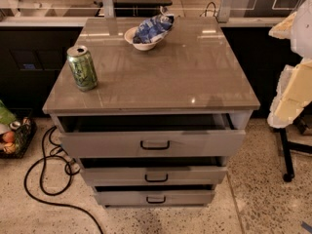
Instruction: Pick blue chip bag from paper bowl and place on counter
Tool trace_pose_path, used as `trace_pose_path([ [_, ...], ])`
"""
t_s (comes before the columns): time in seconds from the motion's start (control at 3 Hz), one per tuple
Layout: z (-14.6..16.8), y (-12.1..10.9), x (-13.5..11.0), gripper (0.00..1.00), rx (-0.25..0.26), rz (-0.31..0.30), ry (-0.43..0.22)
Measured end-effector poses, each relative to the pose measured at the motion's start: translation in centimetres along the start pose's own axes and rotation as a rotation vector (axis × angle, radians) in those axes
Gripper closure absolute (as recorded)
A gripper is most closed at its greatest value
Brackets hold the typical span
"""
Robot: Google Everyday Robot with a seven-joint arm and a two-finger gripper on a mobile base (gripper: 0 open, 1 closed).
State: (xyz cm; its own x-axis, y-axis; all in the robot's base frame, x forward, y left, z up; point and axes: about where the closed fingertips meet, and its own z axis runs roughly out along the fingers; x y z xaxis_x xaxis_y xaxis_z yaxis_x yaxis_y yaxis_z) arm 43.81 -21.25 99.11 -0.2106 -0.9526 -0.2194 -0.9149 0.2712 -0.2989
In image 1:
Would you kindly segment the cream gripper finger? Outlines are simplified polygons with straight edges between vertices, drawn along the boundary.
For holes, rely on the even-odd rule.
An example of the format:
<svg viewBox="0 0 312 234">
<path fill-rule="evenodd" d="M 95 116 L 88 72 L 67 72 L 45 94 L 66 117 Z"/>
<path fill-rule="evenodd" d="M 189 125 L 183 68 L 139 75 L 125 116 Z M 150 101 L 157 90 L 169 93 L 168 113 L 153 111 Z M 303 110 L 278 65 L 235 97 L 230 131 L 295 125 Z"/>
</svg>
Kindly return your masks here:
<svg viewBox="0 0 312 234">
<path fill-rule="evenodd" d="M 287 16 L 283 21 L 274 25 L 269 30 L 269 35 L 271 37 L 278 39 L 290 39 L 295 16 L 296 12 L 293 12 L 292 14 Z"/>
</svg>

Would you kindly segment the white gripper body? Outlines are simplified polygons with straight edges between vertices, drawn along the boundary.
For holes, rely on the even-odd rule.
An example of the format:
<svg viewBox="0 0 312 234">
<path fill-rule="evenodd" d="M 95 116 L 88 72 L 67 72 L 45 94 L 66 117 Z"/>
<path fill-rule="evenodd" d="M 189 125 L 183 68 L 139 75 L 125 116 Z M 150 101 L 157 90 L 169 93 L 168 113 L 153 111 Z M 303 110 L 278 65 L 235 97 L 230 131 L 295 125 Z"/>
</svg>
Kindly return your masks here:
<svg viewBox="0 0 312 234">
<path fill-rule="evenodd" d="M 291 29 L 291 49 L 303 58 L 312 58 L 312 0 L 305 0 L 296 11 Z"/>
</svg>

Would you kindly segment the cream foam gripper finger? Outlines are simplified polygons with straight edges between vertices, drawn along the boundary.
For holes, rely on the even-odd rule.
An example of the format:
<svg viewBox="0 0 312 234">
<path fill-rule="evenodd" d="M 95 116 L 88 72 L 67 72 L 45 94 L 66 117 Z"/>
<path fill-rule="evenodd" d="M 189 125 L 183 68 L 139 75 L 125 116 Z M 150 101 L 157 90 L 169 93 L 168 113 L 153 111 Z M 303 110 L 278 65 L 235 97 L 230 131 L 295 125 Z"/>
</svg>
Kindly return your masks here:
<svg viewBox="0 0 312 234">
<path fill-rule="evenodd" d="M 297 66 L 286 65 L 276 92 L 267 123 L 281 129 L 290 125 L 312 101 L 312 60 L 304 58 Z"/>
</svg>

